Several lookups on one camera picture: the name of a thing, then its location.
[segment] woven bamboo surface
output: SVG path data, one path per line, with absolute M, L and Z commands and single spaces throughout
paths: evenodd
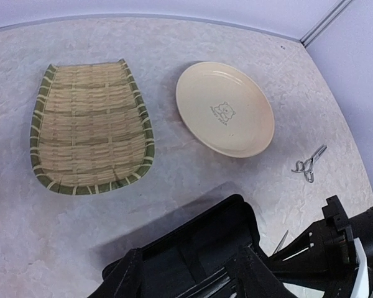
M 97 194 L 140 179 L 154 159 L 145 104 L 124 60 L 50 65 L 32 116 L 34 173 L 51 191 Z

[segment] table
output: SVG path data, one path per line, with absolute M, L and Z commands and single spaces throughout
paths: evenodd
M 128 62 L 154 128 L 156 156 L 140 181 L 95 196 L 48 191 L 35 178 L 29 130 L 49 63 Z M 197 61 L 249 75 L 268 97 L 275 135 L 265 152 L 235 159 L 202 145 L 180 119 L 178 77 Z M 290 171 L 322 143 L 315 182 Z M 0 297 L 86 297 L 101 270 L 238 192 L 272 253 L 322 218 L 337 194 L 348 215 L 373 205 L 366 171 L 322 75 L 299 43 L 250 30 L 141 17 L 78 19 L 0 32 Z

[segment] woven basket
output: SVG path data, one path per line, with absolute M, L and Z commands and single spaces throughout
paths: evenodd
M 136 82 L 124 60 L 50 65 L 30 130 L 37 179 L 62 194 L 98 194 L 148 172 L 154 136 Z

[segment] white wall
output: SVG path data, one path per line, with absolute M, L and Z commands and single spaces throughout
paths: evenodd
M 373 0 L 353 1 L 308 52 L 343 111 L 373 188 Z
M 0 27 L 83 14 L 165 14 L 219 20 L 300 39 L 339 0 L 0 0 Z

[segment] metal tool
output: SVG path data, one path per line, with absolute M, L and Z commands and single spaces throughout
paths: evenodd
M 275 249 L 273 255 L 276 254 L 278 251 L 280 251 L 280 250 L 282 249 L 283 244 L 285 243 L 285 240 L 286 240 L 287 235 L 288 235 L 288 230 L 287 230 L 286 233 L 283 235 L 283 237 L 282 237 L 282 239 L 280 240 L 278 246 L 276 246 L 276 249 Z
M 293 169 L 293 173 L 304 173 L 305 180 L 309 183 L 313 182 L 313 165 L 319 160 L 323 152 L 327 149 L 326 145 L 322 145 L 315 151 L 315 153 L 306 161 L 302 162 L 298 160 L 296 162 L 296 169 Z

